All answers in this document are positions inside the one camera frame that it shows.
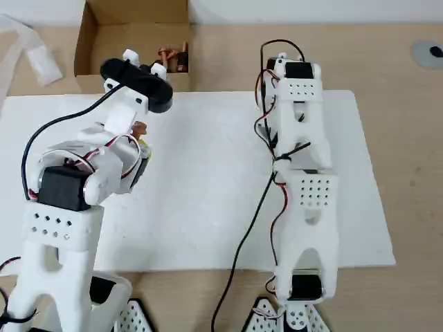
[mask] cardboard box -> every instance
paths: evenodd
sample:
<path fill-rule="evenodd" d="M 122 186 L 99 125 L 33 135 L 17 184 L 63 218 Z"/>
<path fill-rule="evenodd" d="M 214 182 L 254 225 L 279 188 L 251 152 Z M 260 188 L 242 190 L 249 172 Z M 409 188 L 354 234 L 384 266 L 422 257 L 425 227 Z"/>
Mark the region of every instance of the cardboard box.
<path fill-rule="evenodd" d="M 85 93 L 103 92 L 100 66 L 130 48 L 141 64 L 159 59 L 162 46 L 190 42 L 187 0 L 87 0 L 75 50 L 74 75 Z M 176 92 L 190 90 L 189 73 L 168 73 Z"/>

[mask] white board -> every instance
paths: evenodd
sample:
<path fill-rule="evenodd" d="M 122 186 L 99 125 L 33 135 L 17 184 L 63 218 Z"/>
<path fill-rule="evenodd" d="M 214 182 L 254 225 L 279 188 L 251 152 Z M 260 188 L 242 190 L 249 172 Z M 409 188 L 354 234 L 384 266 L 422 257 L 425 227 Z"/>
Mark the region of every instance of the white board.
<path fill-rule="evenodd" d="M 53 118 L 88 107 L 97 96 L 26 96 L 6 100 L 0 113 L 0 261 L 20 255 L 20 161 L 28 137 Z M 28 164 L 43 149 L 75 137 L 101 106 L 42 134 Z M 176 93 L 164 114 L 147 122 L 153 157 L 131 194 L 105 201 L 97 270 L 146 271 L 230 268 L 271 172 L 271 159 L 253 133 L 253 93 Z M 325 92 L 325 122 L 340 179 L 340 267 L 395 264 L 359 112 L 349 91 Z M 272 270 L 269 226 L 282 207 L 271 187 L 238 268 Z M 14 272 L 18 264 L 6 272 Z"/>

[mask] red wire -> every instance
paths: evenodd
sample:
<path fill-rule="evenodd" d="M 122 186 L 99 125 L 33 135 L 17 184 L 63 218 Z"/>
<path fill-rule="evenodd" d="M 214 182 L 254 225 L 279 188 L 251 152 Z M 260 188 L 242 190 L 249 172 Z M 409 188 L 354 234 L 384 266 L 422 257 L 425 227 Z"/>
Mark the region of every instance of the red wire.
<path fill-rule="evenodd" d="M 271 76 L 272 76 L 272 78 L 273 78 L 273 80 L 275 79 L 275 80 L 277 80 L 277 81 L 280 81 L 280 78 L 271 70 L 271 69 L 264 69 L 263 71 L 262 71 L 262 73 L 269 73 L 269 74 L 271 74 Z M 258 83 L 260 82 L 260 78 L 262 77 L 262 73 L 260 73 L 260 74 L 258 74 L 258 76 L 257 76 L 257 80 L 255 81 L 255 103 L 257 104 L 257 106 L 258 106 L 258 98 L 257 98 L 257 94 L 258 94 Z"/>
<path fill-rule="evenodd" d="M 20 256 L 17 256 L 17 257 L 13 257 L 13 258 L 9 258 L 7 261 L 5 261 L 5 262 L 3 262 L 1 265 L 0 265 L 0 272 L 8 265 L 8 264 L 11 264 L 12 262 L 14 262 L 14 261 L 18 261 L 19 259 L 21 259 L 21 257 Z"/>
<path fill-rule="evenodd" d="M 29 197 L 32 198 L 32 199 L 37 199 L 37 197 L 39 196 L 32 189 L 28 190 L 28 194 L 29 194 Z"/>

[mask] perforated plate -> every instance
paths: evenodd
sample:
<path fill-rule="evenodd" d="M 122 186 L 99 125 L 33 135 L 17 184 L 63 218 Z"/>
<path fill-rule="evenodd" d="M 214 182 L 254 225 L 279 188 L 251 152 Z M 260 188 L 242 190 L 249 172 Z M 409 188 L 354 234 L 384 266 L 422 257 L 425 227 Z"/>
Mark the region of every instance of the perforated plate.
<path fill-rule="evenodd" d="M 258 299 L 254 305 L 254 308 L 260 308 L 265 310 L 267 313 L 275 315 L 275 310 L 268 299 Z M 268 320 L 265 317 L 257 315 L 251 311 L 251 314 L 248 317 L 248 322 L 246 322 L 242 332 L 278 332 L 277 321 Z"/>
<path fill-rule="evenodd" d="M 336 204 L 336 176 L 306 174 L 298 178 L 300 204 L 305 208 L 325 209 Z"/>
<path fill-rule="evenodd" d="M 321 80 L 301 80 L 284 78 L 278 83 L 278 96 L 294 102 L 312 102 L 323 100 Z"/>
<path fill-rule="evenodd" d="M 307 309 L 307 317 L 309 318 L 312 332 L 330 332 L 315 306 L 306 304 L 305 308 Z"/>
<path fill-rule="evenodd" d="M 275 315 L 275 310 L 266 298 L 258 298 L 253 308 L 260 308 Z M 242 332 L 281 332 L 280 324 L 285 315 L 278 320 L 268 320 L 251 311 Z M 330 332 L 330 329 L 312 304 L 292 302 L 287 307 L 286 320 L 294 331 Z"/>
<path fill-rule="evenodd" d="M 129 300 L 126 309 L 120 313 L 114 332 L 155 332 L 146 315 L 138 300 Z"/>

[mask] white plastic part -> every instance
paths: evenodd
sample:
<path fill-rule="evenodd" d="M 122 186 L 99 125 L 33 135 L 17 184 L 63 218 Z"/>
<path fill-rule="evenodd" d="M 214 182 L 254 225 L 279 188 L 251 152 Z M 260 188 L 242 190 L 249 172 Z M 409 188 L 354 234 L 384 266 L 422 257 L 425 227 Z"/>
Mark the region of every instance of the white plastic part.
<path fill-rule="evenodd" d="M 27 317 L 39 298 L 47 294 L 57 306 L 63 332 L 88 331 L 89 285 L 103 212 L 100 206 L 73 212 L 26 203 L 24 251 L 17 285 L 9 299 L 11 316 Z M 58 249 L 66 256 L 63 266 L 57 260 Z M 4 331 L 24 332 L 30 326 L 31 322 L 7 324 Z"/>
<path fill-rule="evenodd" d="M 105 82 L 105 91 L 109 91 L 119 83 L 111 78 Z M 115 92 L 107 102 L 109 116 L 105 122 L 105 130 L 115 135 L 131 133 L 138 111 L 147 112 L 148 99 L 126 86 Z"/>
<path fill-rule="evenodd" d="M 8 94 L 15 66 L 23 49 L 26 50 L 39 85 L 45 86 L 63 77 L 51 52 L 33 29 L 5 15 L 0 15 L 0 33 L 10 31 L 16 31 L 19 38 L 0 62 L 0 109 Z"/>
<path fill-rule="evenodd" d="M 131 300 L 120 313 L 114 332 L 154 332 L 154 330 L 140 304 Z"/>
<path fill-rule="evenodd" d="M 336 206 L 338 177 L 332 174 L 306 174 L 285 169 L 278 163 L 275 170 L 287 183 L 289 204 L 282 215 L 278 266 L 275 268 L 275 292 L 285 305 L 292 288 L 293 271 L 307 250 L 317 254 L 323 296 L 319 303 L 333 297 L 338 271 L 338 228 Z"/>
<path fill-rule="evenodd" d="M 92 303 L 91 317 L 89 320 L 89 328 L 87 332 L 109 332 L 118 319 L 120 312 L 125 310 L 127 300 L 132 293 L 131 284 L 122 277 L 99 273 L 94 271 L 94 277 L 106 279 L 116 284 L 111 290 L 108 299 L 103 304 Z M 50 332 L 64 332 L 60 324 L 60 318 L 57 312 L 55 303 L 51 305 L 42 313 L 43 318 L 38 324 L 40 329 Z"/>
<path fill-rule="evenodd" d="M 284 317 L 279 319 L 279 326 L 282 326 L 283 319 Z M 290 302 L 286 309 L 286 321 L 294 331 L 329 332 L 315 306 L 310 303 Z"/>
<path fill-rule="evenodd" d="M 162 80 L 165 80 L 168 78 L 168 71 L 164 66 L 161 64 L 153 64 L 151 67 L 151 74 L 159 76 Z"/>
<path fill-rule="evenodd" d="M 102 208 L 75 212 L 26 202 L 23 234 L 27 241 L 73 252 L 84 252 L 100 236 Z"/>
<path fill-rule="evenodd" d="M 323 122 L 323 88 L 320 66 L 314 64 L 314 80 L 296 80 L 285 78 L 285 65 L 288 61 L 275 63 L 275 73 L 280 81 L 275 89 L 275 111 L 271 114 L 273 125 L 278 128 L 277 156 L 291 151 L 296 143 L 309 141 L 312 158 L 319 168 L 332 167 L 331 149 L 326 138 Z M 297 113 L 303 113 L 305 119 L 298 122 Z"/>
<path fill-rule="evenodd" d="M 123 59 L 129 60 L 129 62 L 131 64 L 133 64 L 134 66 L 139 67 L 140 66 L 140 60 L 138 59 L 138 54 L 136 52 L 134 52 L 133 50 L 127 49 L 124 53 L 123 53 Z"/>

